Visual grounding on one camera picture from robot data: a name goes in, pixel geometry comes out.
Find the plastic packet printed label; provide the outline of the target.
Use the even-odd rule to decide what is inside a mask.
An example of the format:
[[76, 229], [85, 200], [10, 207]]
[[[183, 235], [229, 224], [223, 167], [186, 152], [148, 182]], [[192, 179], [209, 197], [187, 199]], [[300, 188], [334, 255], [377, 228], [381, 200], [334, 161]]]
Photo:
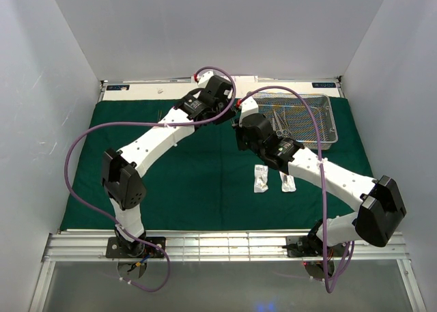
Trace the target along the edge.
[[268, 167], [255, 165], [254, 167], [254, 193], [264, 193], [268, 190]]

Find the metal mesh instrument tray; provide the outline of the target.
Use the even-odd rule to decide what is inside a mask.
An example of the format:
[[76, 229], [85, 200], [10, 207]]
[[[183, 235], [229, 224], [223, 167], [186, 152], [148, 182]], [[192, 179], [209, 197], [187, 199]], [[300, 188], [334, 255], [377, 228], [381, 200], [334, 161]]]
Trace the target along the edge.
[[328, 96], [323, 94], [268, 93], [262, 91], [253, 96], [259, 112], [266, 116], [271, 125], [275, 110], [290, 132], [288, 137], [301, 142], [305, 147], [316, 150], [330, 149], [338, 141], [333, 110]]

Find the plastic packet black yellow part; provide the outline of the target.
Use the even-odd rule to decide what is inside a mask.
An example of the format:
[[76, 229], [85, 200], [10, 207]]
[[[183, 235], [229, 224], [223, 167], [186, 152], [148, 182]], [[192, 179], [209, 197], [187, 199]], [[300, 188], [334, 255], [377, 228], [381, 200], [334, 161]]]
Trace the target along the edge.
[[292, 193], [296, 191], [294, 177], [283, 172], [279, 172], [281, 178], [281, 190], [283, 193]]

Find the green surgical cloth wrap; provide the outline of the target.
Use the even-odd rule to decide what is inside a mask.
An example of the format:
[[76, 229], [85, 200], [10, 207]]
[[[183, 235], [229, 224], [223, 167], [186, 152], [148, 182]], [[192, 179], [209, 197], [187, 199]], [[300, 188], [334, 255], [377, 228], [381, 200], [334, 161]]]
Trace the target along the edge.
[[[141, 122], [166, 114], [170, 100], [102, 101], [91, 119], [61, 229], [112, 229], [114, 213], [101, 184], [102, 156], [144, 133]], [[327, 202], [330, 217], [348, 214], [338, 198], [296, 180], [296, 191], [283, 193], [280, 176], [268, 173], [268, 190], [254, 193], [254, 167], [259, 158], [241, 152], [230, 123], [208, 125], [180, 141], [146, 173], [141, 216], [148, 230], [233, 231], [309, 229]]]

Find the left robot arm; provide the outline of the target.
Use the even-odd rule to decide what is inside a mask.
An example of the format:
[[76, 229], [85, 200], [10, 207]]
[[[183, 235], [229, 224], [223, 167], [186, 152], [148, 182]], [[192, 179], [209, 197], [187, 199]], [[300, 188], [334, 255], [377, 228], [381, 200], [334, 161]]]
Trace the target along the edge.
[[147, 170], [166, 151], [192, 135], [199, 128], [195, 122], [220, 115], [213, 123], [221, 124], [236, 114], [234, 108], [226, 109], [233, 89], [231, 81], [208, 72], [198, 85], [198, 89], [176, 102], [158, 126], [120, 150], [104, 152], [102, 186], [118, 222], [115, 226], [117, 245], [129, 257], [138, 257], [145, 250], [140, 203], [146, 196], [142, 177]]

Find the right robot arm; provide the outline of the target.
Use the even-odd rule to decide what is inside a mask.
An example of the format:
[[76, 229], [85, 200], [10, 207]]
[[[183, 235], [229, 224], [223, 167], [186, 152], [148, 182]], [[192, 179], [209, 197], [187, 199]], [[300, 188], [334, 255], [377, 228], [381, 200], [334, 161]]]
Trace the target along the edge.
[[239, 150], [250, 150], [266, 166], [304, 180], [346, 203], [352, 212], [318, 221], [311, 231], [288, 248], [297, 256], [325, 255], [338, 244], [355, 240], [384, 247], [404, 219], [404, 205], [393, 178], [379, 180], [353, 173], [291, 138], [278, 136], [261, 113], [233, 125]]

